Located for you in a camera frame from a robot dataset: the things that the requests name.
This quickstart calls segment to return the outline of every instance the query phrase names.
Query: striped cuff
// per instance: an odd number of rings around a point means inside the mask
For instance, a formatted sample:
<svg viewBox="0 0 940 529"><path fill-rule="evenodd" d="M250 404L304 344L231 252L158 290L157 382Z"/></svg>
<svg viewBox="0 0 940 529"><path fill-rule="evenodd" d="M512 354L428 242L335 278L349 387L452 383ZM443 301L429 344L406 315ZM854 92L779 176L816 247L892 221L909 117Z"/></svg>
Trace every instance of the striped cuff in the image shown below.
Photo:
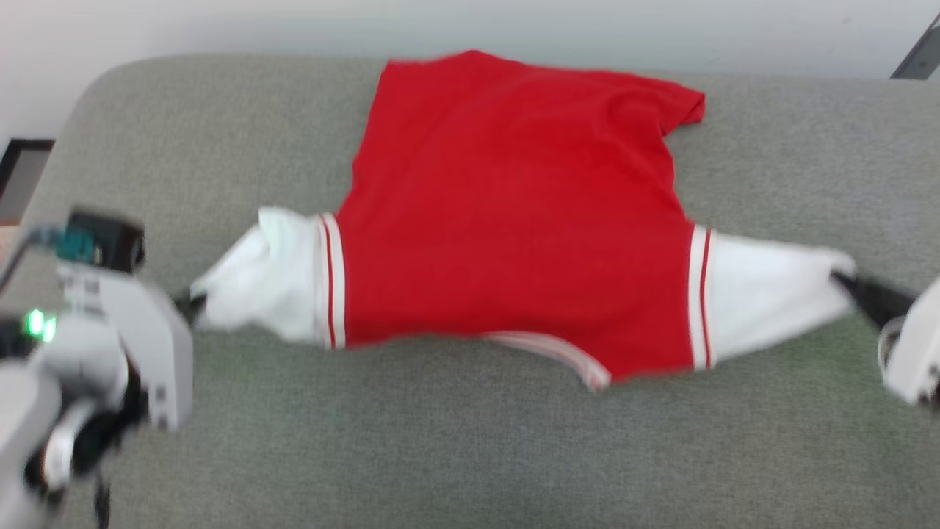
<svg viewBox="0 0 940 529"><path fill-rule="evenodd" d="M705 299L710 291L708 282L709 245L712 231L696 226L692 232L689 252L689 338L692 342L692 360L696 369L712 367L712 348L708 337L708 319Z"/></svg>
<svg viewBox="0 0 940 529"><path fill-rule="evenodd" d="M325 251L321 253L321 277L326 288L322 289L320 314L326 317L317 322L323 345L329 349L346 346L346 267L343 264L343 245L339 236L339 225L333 215L317 216L320 240Z"/></svg>

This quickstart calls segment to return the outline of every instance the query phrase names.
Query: white stripe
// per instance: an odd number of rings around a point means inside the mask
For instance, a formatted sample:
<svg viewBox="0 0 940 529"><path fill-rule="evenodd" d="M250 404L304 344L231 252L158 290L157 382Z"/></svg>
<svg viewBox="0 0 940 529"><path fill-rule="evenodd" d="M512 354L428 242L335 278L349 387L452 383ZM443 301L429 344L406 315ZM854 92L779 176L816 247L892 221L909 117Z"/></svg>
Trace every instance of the white stripe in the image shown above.
<svg viewBox="0 0 940 529"><path fill-rule="evenodd" d="M580 347L550 334L520 330L491 332L486 338L560 361L571 367L592 391L610 385L610 372Z"/></svg>
<svg viewBox="0 0 940 529"><path fill-rule="evenodd" d="M330 324L326 321L327 314L329 314L330 306L330 288L327 282L330 280L330 264L326 259L326 248L322 245L326 244L326 225L323 221L322 215L317 215L317 230L319 231L320 240L322 243L318 248L322 248L320 254L320 277L322 281L321 285L321 294L320 294L320 309L315 312L315 314L321 314L321 317L316 318L317 321L314 322L314 326L317 327L318 335L323 340L323 346L326 349L332 349L333 344L330 341Z"/></svg>
<svg viewBox="0 0 940 529"><path fill-rule="evenodd" d="M334 216L325 213L323 221L330 232L330 255L333 257L333 334L337 349L346 347L346 265L343 262L343 243L339 238L339 225Z"/></svg>
<svg viewBox="0 0 940 529"><path fill-rule="evenodd" d="M705 255L705 236L708 230L696 226L692 231L692 247L689 250L689 338L692 341L692 361L696 369L708 367L705 350L705 328L702 325L701 279L702 258Z"/></svg>

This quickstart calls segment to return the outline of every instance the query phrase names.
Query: gray couch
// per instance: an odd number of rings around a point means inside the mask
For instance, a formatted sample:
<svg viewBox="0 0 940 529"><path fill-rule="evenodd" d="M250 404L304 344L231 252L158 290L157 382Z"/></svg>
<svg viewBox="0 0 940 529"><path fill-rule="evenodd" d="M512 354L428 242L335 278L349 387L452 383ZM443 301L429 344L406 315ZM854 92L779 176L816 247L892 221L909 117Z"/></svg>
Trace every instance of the gray couch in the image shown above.
<svg viewBox="0 0 940 529"><path fill-rule="evenodd" d="M336 209L381 60L195 56L109 72L26 214L140 217L148 276L182 288L262 204ZM940 91L916 82L664 74L704 90L668 140L690 216L843 248L912 289L940 275ZM31 257L8 307L54 307ZM116 528L928 527L940 422L881 386L852 316L710 373L591 394L501 346L355 352L261 331L196 338L196 412L108 464ZM91 486L63 527L92 527Z"/></svg>

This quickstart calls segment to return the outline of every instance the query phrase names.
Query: white sleeve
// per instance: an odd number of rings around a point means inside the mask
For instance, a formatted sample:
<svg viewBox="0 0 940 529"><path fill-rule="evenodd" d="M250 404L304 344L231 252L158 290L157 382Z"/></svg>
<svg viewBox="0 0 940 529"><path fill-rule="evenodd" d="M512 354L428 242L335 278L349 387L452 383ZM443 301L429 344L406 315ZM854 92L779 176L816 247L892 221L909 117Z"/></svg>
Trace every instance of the white sleeve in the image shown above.
<svg viewBox="0 0 940 529"><path fill-rule="evenodd" d="M712 232L705 256L705 325L713 363L779 344L848 313L829 278L855 273L838 250Z"/></svg>

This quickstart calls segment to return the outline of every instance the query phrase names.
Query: cable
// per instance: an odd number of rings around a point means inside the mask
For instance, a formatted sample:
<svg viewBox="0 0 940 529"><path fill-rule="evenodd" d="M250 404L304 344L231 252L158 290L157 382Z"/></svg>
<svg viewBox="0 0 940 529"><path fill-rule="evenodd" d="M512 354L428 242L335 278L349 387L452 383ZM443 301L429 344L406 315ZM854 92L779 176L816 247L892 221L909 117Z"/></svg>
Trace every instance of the cable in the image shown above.
<svg viewBox="0 0 940 529"><path fill-rule="evenodd" d="M55 248L61 238L62 231L53 227L36 228L30 231L26 237L21 237L13 252L7 258L3 271L0 272L0 295L7 290L10 280L13 279L13 272L20 265L20 261L23 260L23 256L28 249L31 247Z"/></svg>

